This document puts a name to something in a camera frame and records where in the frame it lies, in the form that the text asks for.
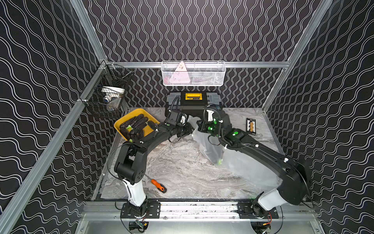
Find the clear zip-top bag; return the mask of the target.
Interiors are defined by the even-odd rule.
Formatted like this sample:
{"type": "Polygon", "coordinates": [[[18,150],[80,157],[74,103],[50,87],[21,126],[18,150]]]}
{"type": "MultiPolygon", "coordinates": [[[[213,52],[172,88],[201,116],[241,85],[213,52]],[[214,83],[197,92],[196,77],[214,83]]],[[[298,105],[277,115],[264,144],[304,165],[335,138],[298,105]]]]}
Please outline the clear zip-top bag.
{"type": "Polygon", "coordinates": [[[197,121],[199,117],[189,117],[188,123],[193,128],[192,138],[198,143],[200,152],[215,166],[220,166],[223,160],[224,147],[215,136],[209,133],[202,133],[198,130],[197,121]]]}

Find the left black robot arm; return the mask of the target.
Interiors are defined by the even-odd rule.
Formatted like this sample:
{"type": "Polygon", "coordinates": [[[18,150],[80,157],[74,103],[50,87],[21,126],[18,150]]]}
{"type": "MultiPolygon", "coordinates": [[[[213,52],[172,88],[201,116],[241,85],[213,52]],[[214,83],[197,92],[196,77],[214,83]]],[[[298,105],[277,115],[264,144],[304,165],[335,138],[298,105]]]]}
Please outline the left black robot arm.
{"type": "Polygon", "coordinates": [[[127,187],[128,200],[136,208],[147,203],[142,179],[146,174],[148,154],[173,136],[178,139],[192,132],[189,115],[178,110],[169,110],[166,119],[159,122],[144,109],[136,109],[115,125],[126,140],[120,147],[114,166],[119,180],[127,187]]]}

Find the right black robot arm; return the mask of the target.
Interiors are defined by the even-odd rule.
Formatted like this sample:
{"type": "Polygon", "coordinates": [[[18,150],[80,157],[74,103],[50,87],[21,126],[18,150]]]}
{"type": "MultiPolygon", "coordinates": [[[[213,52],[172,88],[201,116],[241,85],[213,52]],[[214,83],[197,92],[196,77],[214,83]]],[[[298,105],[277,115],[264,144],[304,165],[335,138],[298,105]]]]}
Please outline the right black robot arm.
{"type": "Polygon", "coordinates": [[[262,183],[267,183],[266,172],[281,180],[277,188],[261,192],[254,199],[252,210],[256,216],[263,217],[286,203],[299,205],[309,194],[303,165],[258,142],[250,133],[234,128],[229,115],[218,106],[205,107],[203,119],[197,124],[198,131],[206,134],[207,140],[213,138],[213,145],[219,148],[225,164],[235,163],[262,183]]]}

